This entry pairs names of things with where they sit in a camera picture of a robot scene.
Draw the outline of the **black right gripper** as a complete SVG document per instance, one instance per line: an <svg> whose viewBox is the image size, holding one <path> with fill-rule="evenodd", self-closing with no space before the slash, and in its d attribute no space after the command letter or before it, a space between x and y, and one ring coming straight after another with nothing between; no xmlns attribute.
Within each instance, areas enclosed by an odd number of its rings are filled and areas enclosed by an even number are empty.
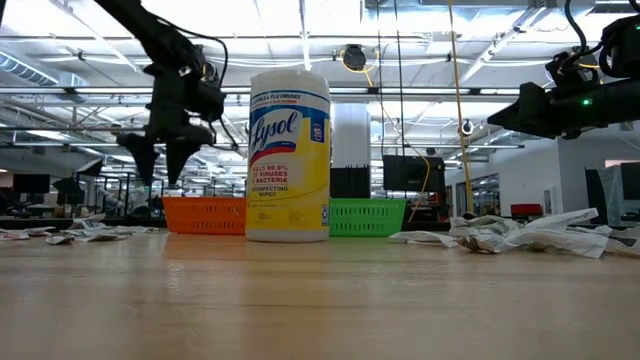
<svg viewBox="0 0 640 360"><path fill-rule="evenodd" d="M549 92L532 82L519 87L519 97L510 106L488 117L491 125L546 138L575 133L595 124L599 87L554 88Z"/></svg>

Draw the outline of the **patterned grey panel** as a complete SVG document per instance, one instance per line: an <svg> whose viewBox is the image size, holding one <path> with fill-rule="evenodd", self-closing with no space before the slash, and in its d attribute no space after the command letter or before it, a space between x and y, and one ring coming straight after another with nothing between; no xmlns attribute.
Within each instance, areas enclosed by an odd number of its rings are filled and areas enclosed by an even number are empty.
<svg viewBox="0 0 640 360"><path fill-rule="evenodd" d="M621 166L602 170L586 169L585 179L588 206L598 212L598 216L590 222L595 225L621 225L625 202Z"/></svg>

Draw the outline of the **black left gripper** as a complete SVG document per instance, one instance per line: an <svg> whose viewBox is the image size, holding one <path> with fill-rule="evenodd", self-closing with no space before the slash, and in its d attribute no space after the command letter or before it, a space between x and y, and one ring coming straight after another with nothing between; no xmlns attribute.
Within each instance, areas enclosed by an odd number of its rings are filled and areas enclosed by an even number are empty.
<svg viewBox="0 0 640 360"><path fill-rule="evenodd" d="M175 185L187 160L203 145L214 142L210 130L190 125L191 113L202 118L197 89L201 80L214 75L214 67L201 49L186 49L154 55L144 72L154 78L146 137L120 134L117 144L130 152L139 177L150 186L159 156L154 143L166 143L168 181Z"/></svg>

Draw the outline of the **green plastic basket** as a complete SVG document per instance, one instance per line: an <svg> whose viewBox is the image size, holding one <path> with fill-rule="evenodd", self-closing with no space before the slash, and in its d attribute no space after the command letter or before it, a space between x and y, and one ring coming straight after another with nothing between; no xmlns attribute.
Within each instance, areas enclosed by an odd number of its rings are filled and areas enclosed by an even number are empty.
<svg viewBox="0 0 640 360"><path fill-rule="evenodd" d="M330 200L331 237L388 237L401 231L404 199Z"/></svg>

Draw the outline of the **Lysol wipes canister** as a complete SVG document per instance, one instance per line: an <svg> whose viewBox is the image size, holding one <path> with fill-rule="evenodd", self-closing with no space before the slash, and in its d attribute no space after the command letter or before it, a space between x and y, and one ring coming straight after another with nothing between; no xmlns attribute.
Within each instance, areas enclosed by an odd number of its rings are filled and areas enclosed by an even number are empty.
<svg viewBox="0 0 640 360"><path fill-rule="evenodd" d="M313 72L280 69L251 79L249 241L329 238L330 110L328 82Z"/></svg>

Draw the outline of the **black aluminium table frame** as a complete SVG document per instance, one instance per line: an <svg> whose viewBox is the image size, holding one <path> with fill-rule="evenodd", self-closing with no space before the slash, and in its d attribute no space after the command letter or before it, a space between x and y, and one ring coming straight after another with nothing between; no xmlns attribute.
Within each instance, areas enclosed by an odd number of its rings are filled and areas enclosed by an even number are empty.
<svg viewBox="0 0 640 360"><path fill-rule="evenodd" d="M144 226L155 228L166 228L166 220L161 218L134 218L134 217L108 217L102 220L108 226ZM57 229L67 229L73 223L69 218L0 218L0 228L5 230L55 227ZM403 231L432 231L448 232L450 224L448 222L405 222L402 225Z"/></svg>

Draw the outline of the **red topped stand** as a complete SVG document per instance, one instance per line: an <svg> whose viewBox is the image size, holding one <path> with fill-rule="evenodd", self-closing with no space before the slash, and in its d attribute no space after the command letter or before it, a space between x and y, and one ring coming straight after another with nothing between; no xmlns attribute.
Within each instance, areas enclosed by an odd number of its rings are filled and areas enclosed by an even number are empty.
<svg viewBox="0 0 640 360"><path fill-rule="evenodd" d="M513 218L541 217L544 214L541 204L512 204L510 211Z"/></svg>

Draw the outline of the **black studio softbox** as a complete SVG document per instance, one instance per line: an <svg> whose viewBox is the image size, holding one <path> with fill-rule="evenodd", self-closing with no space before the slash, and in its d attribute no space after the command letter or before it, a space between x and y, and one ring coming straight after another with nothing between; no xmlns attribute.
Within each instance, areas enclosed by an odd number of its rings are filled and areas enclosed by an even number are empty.
<svg viewBox="0 0 640 360"><path fill-rule="evenodd" d="M104 162L102 159L92 160L75 171L76 175L97 177L100 175Z"/></svg>
<svg viewBox="0 0 640 360"><path fill-rule="evenodd" d="M60 179L53 183L53 187L58 191L58 205L82 205L84 203L85 191L74 178Z"/></svg>

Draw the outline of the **orange plastic basket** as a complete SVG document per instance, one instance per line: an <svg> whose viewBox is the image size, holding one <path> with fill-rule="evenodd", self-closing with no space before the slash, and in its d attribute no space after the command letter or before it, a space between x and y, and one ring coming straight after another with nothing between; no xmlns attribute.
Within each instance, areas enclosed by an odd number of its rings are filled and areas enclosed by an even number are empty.
<svg viewBox="0 0 640 360"><path fill-rule="evenodd" d="M190 235L244 235L247 200L236 197L164 197L170 232Z"/></svg>

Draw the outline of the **white packet dark square print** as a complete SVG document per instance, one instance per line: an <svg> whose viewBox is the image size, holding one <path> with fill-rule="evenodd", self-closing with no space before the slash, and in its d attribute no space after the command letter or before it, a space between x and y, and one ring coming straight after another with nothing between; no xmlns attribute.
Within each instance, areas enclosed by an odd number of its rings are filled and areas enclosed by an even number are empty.
<svg viewBox="0 0 640 360"><path fill-rule="evenodd" d="M521 229L523 225L517 221L485 215L466 219L454 217L450 219L449 234L452 236L469 236L481 234L493 234L503 236L511 231Z"/></svg>
<svg viewBox="0 0 640 360"><path fill-rule="evenodd" d="M515 245L496 235L461 236L456 238L456 242L471 252L484 254L499 254L515 248Z"/></svg>
<svg viewBox="0 0 640 360"><path fill-rule="evenodd" d="M600 229L608 237L607 253L640 258L640 226L622 230L601 226Z"/></svg>

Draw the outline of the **black monitor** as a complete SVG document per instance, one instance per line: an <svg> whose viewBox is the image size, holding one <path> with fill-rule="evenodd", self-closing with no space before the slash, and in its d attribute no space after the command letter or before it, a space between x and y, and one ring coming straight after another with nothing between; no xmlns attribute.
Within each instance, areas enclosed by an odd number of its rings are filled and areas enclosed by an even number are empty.
<svg viewBox="0 0 640 360"><path fill-rule="evenodd" d="M445 191L445 163L441 157L383 156L383 188L394 191Z"/></svg>

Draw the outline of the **white bow-shaped wrapper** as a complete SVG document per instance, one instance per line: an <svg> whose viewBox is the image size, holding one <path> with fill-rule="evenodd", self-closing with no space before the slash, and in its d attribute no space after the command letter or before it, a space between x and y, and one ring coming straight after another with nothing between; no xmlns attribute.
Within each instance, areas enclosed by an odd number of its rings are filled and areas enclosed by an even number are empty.
<svg viewBox="0 0 640 360"><path fill-rule="evenodd" d="M399 232L389 236L388 239L397 243L410 245L425 245L445 248L454 248L458 245L454 237L428 231Z"/></svg>
<svg viewBox="0 0 640 360"><path fill-rule="evenodd" d="M587 258L598 259L606 249L608 237L592 232L525 228L510 232L505 243L513 247L546 250L554 248Z"/></svg>

